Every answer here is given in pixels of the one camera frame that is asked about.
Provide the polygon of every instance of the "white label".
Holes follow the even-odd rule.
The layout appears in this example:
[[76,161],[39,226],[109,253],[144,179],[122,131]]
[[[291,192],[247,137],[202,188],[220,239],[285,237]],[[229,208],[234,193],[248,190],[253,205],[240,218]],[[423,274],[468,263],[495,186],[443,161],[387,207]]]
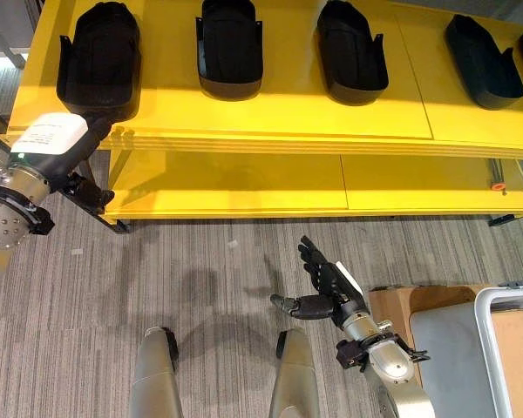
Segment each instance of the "white label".
[[64,154],[87,132],[87,123],[73,113],[46,113],[31,125],[11,147],[11,152]]
[[360,287],[360,285],[355,280],[355,278],[352,277],[352,275],[349,273],[349,270],[347,270],[347,268],[343,265],[343,263],[341,261],[338,261],[337,263],[335,263],[335,265],[337,266],[339,271],[343,274],[343,276],[345,276],[347,278],[350,285],[353,286],[360,294],[364,294],[363,289]]

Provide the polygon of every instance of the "chrome robot arm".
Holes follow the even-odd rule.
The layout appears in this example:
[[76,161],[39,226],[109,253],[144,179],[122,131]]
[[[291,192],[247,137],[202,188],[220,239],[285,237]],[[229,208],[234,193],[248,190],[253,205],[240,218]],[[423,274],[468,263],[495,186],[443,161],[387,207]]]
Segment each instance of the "chrome robot arm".
[[40,207],[46,196],[62,191],[96,206],[112,199],[113,193],[96,190],[73,172],[110,129],[106,118],[44,114],[13,145],[7,163],[0,162],[0,278],[24,237],[46,235],[54,227]]
[[428,360],[391,331],[391,323],[377,324],[370,315],[360,286],[347,269],[329,263],[316,246],[302,237],[299,245],[304,269],[319,294],[283,298],[274,294],[271,301],[298,319],[331,318],[343,330],[337,360],[343,368],[360,367],[377,392],[380,409],[386,418],[433,418],[434,409],[426,392],[418,385],[414,362]]

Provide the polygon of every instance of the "yellow table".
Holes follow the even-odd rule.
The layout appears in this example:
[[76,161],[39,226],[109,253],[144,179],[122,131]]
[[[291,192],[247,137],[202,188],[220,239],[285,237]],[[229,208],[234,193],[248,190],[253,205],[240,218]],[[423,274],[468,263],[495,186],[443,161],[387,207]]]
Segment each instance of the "yellow table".
[[[73,37],[95,0],[48,0],[4,141],[12,144],[56,96],[59,36]],[[200,90],[194,18],[200,2],[125,0],[141,31],[135,118],[116,124],[115,200],[105,219],[523,214],[523,175],[504,162],[508,193],[489,189],[484,158],[523,158],[523,98],[485,111],[466,96],[443,39],[451,13],[352,0],[384,34],[390,85],[373,104],[330,99],[315,28],[324,0],[257,0],[263,21],[259,95],[223,102]],[[523,27],[479,20],[500,47]],[[523,63],[516,51],[523,79]]]

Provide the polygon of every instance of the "lower shelf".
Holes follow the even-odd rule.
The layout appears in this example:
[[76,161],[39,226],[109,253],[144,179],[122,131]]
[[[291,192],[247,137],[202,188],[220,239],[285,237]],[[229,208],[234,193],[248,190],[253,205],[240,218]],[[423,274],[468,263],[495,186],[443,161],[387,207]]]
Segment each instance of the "lower shelf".
[[112,151],[105,219],[523,214],[523,174],[507,193],[481,158]]

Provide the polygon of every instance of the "brown cardboard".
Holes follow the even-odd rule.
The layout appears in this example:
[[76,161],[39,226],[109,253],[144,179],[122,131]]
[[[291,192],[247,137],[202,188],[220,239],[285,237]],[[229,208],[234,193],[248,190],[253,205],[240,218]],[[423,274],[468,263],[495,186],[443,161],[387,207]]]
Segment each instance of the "brown cardboard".
[[514,418],[523,418],[523,310],[492,313]]

